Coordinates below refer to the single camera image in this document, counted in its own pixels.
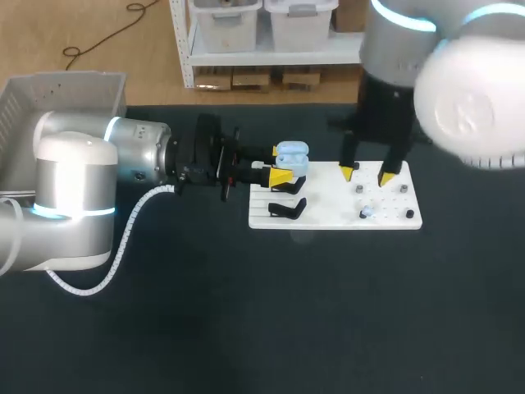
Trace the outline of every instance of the gray plastic crate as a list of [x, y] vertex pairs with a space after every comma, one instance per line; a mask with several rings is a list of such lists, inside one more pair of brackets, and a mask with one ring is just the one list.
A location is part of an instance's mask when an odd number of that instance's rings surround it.
[[0, 93], [0, 195], [34, 195], [33, 134], [49, 111], [123, 117], [126, 74], [46, 72], [10, 78]]

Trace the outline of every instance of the white storage bin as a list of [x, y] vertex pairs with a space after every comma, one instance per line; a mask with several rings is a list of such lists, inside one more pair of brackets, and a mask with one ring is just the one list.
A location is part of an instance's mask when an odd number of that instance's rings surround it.
[[263, 0], [190, 0], [210, 53], [255, 50], [257, 10]]
[[339, 0], [264, 0], [272, 14], [276, 52], [314, 52], [328, 40]]

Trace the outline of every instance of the dark table surface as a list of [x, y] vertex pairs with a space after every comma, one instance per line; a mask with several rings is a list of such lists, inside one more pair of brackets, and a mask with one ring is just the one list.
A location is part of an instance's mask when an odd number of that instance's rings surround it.
[[[350, 106], [130, 108], [193, 127], [200, 112], [241, 142], [305, 140], [337, 160], [326, 116]], [[382, 158], [364, 145], [358, 159]], [[524, 172], [463, 167], [426, 145], [408, 157], [421, 231], [248, 227], [249, 190], [157, 197], [113, 283], [64, 293], [45, 273], [0, 280], [0, 392], [523, 393]], [[144, 190], [118, 195], [116, 242]], [[107, 265], [68, 273], [92, 286]]]

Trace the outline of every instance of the white shelf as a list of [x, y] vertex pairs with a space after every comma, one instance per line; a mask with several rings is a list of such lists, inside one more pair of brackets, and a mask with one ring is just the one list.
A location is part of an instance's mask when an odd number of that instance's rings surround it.
[[310, 64], [359, 64], [363, 33], [330, 32], [326, 47], [317, 52], [276, 53], [269, 18], [259, 15], [257, 47], [246, 53], [207, 53], [196, 18], [189, 34], [191, 66], [292, 66]]

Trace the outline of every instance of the black clip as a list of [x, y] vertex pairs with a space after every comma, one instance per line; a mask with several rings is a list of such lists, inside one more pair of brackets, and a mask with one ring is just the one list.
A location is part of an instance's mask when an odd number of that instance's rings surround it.
[[283, 183], [277, 186], [273, 186], [272, 191], [288, 193], [289, 195], [296, 195], [303, 188], [304, 182], [306, 182], [306, 176], [297, 178], [297, 181], [295, 181], [295, 183]]
[[295, 208], [288, 208], [277, 203], [268, 204], [268, 212], [273, 217], [297, 220], [306, 208], [306, 198], [302, 198]]

